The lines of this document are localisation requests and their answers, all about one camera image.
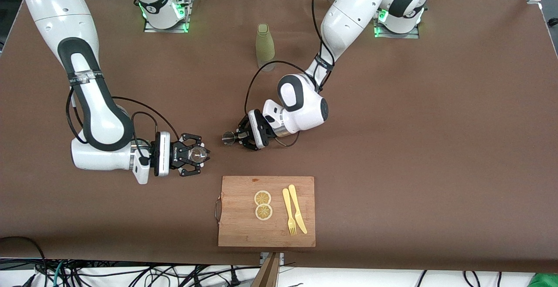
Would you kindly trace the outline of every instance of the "green bottle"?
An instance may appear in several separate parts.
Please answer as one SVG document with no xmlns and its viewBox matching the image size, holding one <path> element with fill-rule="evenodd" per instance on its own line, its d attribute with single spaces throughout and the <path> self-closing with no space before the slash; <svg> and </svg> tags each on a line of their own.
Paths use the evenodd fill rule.
<svg viewBox="0 0 558 287">
<path fill-rule="evenodd" d="M 269 31 L 269 25 L 258 24 L 258 34 L 255 37 L 255 56 L 258 59 L 258 67 L 261 68 L 265 63 L 275 59 L 275 45 Z M 262 71 L 271 71 L 275 64 L 265 66 Z"/>
<path fill-rule="evenodd" d="M 528 287 L 558 287 L 558 274 L 534 275 Z"/>
</svg>

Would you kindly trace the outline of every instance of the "wooden cutting board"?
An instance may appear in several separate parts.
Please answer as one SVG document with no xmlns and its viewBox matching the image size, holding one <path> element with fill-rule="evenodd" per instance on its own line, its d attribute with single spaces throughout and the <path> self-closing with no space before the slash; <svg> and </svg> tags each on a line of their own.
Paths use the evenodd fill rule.
<svg viewBox="0 0 558 287">
<path fill-rule="evenodd" d="M 304 234 L 296 226 L 296 235 L 289 234 L 283 189 L 295 185 L 304 225 Z M 265 190 L 271 195 L 273 213 L 267 221 L 255 215 L 255 194 Z M 291 199 L 293 218 L 295 205 Z M 313 177 L 289 176 L 223 176 L 221 186 L 221 218 L 219 247 L 315 247 Z"/>
</svg>

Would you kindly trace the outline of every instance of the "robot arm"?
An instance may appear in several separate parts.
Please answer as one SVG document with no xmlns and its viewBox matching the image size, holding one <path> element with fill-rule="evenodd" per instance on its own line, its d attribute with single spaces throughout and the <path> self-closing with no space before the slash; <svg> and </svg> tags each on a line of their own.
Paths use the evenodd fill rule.
<svg viewBox="0 0 558 287">
<path fill-rule="evenodd" d="M 133 126 L 110 96 L 99 67 L 99 41 L 84 0 L 26 0 L 33 20 L 82 105 L 83 134 L 98 150 L 119 150 Z"/>
<path fill-rule="evenodd" d="M 269 138 L 288 136 L 323 124 L 329 112 L 327 101 L 318 93 L 319 86 L 332 64 L 370 22 L 381 2 L 335 0 L 321 23 L 322 39 L 327 48 L 321 45 L 321 52 L 305 74 L 281 78 L 277 86 L 281 105 L 269 99 L 265 101 L 263 112 L 251 110 L 236 133 L 223 135 L 225 144 L 241 142 L 247 148 L 259 150 L 269 144 Z"/>
<path fill-rule="evenodd" d="M 335 0 L 321 23 L 323 45 L 304 74 L 286 75 L 277 86 L 281 105 L 265 101 L 263 111 L 251 110 L 235 133 L 226 132 L 223 142 L 240 142 L 260 150 L 269 139 L 295 134 L 323 124 L 328 117 L 325 98 L 319 95 L 323 80 L 335 61 L 357 39 L 378 9 L 388 11 L 383 21 L 396 33 L 409 32 L 424 12 L 426 0 Z"/>
<path fill-rule="evenodd" d="M 99 41 L 91 13 L 84 0 L 26 0 L 33 20 L 68 75 L 82 106 L 83 129 L 72 140 L 72 160 L 89 170 L 132 170 L 141 184 L 148 170 L 166 176 L 169 168 L 181 176 L 200 172 L 209 153 L 201 138 L 184 133 L 171 142 L 168 132 L 160 132 L 152 148 L 135 144 L 133 124 L 117 106 L 106 86 L 99 66 Z M 156 28 L 169 28 L 184 18 L 181 0 L 139 0 L 145 18 Z M 195 143 L 183 144 L 192 139 Z M 187 171 L 185 164 L 194 167 Z"/>
</svg>

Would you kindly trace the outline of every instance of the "metal mount plate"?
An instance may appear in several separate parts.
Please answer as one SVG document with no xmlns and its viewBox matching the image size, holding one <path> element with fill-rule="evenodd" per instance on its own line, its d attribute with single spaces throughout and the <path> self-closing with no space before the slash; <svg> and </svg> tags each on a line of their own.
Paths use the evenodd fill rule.
<svg viewBox="0 0 558 287">
<path fill-rule="evenodd" d="M 373 20 L 374 25 L 374 36 L 375 37 L 387 37 L 387 38 L 419 38 L 419 26 L 415 25 L 415 27 L 411 30 L 411 32 L 405 34 L 398 34 L 393 33 L 388 30 L 385 25 L 379 22 L 377 19 Z"/>
<path fill-rule="evenodd" d="M 269 256 L 269 253 L 259 253 L 259 265 L 263 265 L 263 263 L 265 262 L 265 260 L 267 259 L 267 257 Z M 279 266 L 282 267 L 283 265 L 285 265 L 285 254 L 284 253 L 279 253 L 279 257 L 281 258 L 281 261 L 279 262 Z"/>
</svg>

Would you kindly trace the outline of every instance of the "metal handle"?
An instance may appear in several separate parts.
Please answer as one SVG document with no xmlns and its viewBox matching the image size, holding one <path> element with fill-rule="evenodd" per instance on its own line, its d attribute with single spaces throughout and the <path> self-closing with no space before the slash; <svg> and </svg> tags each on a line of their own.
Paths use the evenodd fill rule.
<svg viewBox="0 0 558 287">
<path fill-rule="evenodd" d="M 215 201 L 215 220 L 217 221 L 217 225 L 221 225 L 221 214 L 219 214 L 219 217 L 217 217 L 217 205 L 221 203 L 221 194 L 219 194 L 219 197 L 217 198 L 217 201 Z"/>
</svg>

